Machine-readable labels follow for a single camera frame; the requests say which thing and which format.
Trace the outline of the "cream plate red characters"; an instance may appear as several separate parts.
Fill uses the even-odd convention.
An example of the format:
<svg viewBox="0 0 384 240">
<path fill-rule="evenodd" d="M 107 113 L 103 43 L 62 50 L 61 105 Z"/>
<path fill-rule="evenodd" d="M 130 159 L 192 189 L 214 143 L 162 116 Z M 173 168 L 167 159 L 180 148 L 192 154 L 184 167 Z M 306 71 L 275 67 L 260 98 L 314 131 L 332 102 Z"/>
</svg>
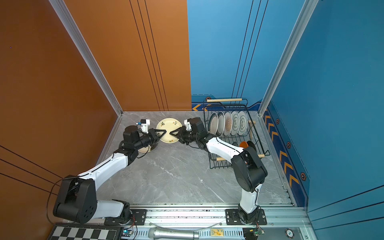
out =
<svg viewBox="0 0 384 240">
<path fill-rule="evenodd" d="M 161 120 L 156 129 L 157 130 L 166 130 L 167 132 L 160 138 L 160 140 L 167 144 L 176 143 L 179 141 L 178 138 L 170 135 L 170 132 L 175 131 L 182 127 L 182 124 L 173 118 L 166 118 Z"/>
</svg>

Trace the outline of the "black wire dish rack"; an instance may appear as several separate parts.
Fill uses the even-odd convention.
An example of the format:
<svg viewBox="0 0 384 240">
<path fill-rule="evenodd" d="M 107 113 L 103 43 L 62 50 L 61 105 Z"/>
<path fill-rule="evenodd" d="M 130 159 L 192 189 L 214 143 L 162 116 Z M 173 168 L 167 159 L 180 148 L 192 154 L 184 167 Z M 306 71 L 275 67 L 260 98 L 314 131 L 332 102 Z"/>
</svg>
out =
<svg viewBox="0 0 384 240">
<path fill-rule="evenodd" d="M 238 147 L 252 142 L 263 158 L 270 156 L 256 129 L 256 119 L 250 114 L 247 99 L 206 99 L 203 102 L 204 123 L 207 131 L 224 142 Z"/>
</svg>

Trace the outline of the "cream plate black flower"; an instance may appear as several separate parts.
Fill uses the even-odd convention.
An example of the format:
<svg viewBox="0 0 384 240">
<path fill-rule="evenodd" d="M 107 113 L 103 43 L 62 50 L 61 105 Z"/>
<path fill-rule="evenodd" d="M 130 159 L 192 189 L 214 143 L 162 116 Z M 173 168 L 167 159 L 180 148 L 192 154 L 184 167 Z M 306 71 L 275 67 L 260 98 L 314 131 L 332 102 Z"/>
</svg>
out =
<svg viewBox="0 0 384 240">
<path fill-rule="evenodd" d="M 143 147 L 141 149 L 139 149 L 139 153 L 149 153 L 151 152 L 152 150 L 154 150 L 156 147 L 158 146 L 158 144 L 154 144 L 153 146 L 149 145 L 149 146 L 146 146 L 146 147 Z"/>
</svg>

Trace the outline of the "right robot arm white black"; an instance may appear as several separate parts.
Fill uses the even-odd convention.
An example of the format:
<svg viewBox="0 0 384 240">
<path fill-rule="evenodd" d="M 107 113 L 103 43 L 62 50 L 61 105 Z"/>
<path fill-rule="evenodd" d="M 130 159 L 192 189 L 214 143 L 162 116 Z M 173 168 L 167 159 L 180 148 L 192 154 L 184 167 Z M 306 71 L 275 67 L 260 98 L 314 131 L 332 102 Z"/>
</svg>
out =
<svg viewBox="0 0 384 240">
<path fill-rule="evenodd" d="M 266 215 L 258 204 L 262 184 L 268 171 L 262 163 L 256 147 L 251 142 L 246 148 L 226 143 L 214 134 L 207 132 L 200 118 L 185 120 L 185 125 L 170 132 L 182 144 L 195 142 L 199 149 L 222 157 L 231 163 L 236 180 L 242 188 L 238 205 L 238 216 L 244 225 L 266 225 Z"/>
</svg>

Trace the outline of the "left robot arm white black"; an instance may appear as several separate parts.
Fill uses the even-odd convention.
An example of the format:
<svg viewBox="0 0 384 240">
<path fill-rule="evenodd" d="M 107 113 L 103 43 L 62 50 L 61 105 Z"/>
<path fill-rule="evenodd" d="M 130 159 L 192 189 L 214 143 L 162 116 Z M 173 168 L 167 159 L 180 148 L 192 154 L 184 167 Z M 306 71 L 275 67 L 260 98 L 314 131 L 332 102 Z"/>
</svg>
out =
<svg viewBox="0 0 384 240">
<path fill-rule="evenodd" d="M 114 174 L 139 158 L 139 150 L 156 145 L 166 134 L 165 130 L 128 126 L 119 148 L 104 162 L 77 176 L 63 178 L 53 208 L 53 215 L 79 224 L 92 219 L 105 219 L 108 225 L 123 225 L 132 221 L 130 204 L 125 201 L 99 201 L 97 190 Z"/>
</svg>

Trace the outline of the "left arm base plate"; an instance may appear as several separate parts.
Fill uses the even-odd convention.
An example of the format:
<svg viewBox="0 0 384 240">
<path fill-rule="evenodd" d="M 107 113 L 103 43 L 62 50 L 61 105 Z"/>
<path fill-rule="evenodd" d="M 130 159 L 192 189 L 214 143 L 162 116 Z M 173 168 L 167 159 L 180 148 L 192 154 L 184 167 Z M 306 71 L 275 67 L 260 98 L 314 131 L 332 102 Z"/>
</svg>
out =
<svg viewBox="0 0 384 240">
<path fill-rule="evenodd" d="M 105 226 L 143 226 L 147 217 L 146 209 L 133 209 L 123 211 L 119 217 L 105 218 Z"/>
</svg>

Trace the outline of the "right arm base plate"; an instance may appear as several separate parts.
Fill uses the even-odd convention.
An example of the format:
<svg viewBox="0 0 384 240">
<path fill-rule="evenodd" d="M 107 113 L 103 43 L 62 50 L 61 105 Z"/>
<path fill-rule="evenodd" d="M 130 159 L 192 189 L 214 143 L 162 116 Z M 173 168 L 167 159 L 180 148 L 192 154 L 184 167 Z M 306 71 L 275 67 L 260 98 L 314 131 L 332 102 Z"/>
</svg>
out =
<svg viewBox="0 0 384 240">
<path fill-rule="evenodd" d="M 267 225 L 267 217 L 265 211 L 261 208 L 256 208 L 252 213 L 248 214 L 239 209 L 226 209 L 227 225 Z"/>
</svg>

